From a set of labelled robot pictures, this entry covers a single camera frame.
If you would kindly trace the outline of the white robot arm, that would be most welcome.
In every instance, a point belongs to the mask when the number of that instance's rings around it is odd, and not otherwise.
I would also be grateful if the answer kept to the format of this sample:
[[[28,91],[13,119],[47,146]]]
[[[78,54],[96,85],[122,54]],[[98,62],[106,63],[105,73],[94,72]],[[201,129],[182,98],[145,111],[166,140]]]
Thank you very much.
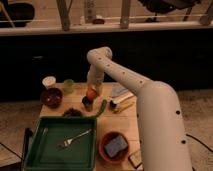
[[[174,89],[112,61],[109,47],[87,53],[89,85],[101,85],[108,74],[136,96],[144,171],[193,171],[178,96]]]

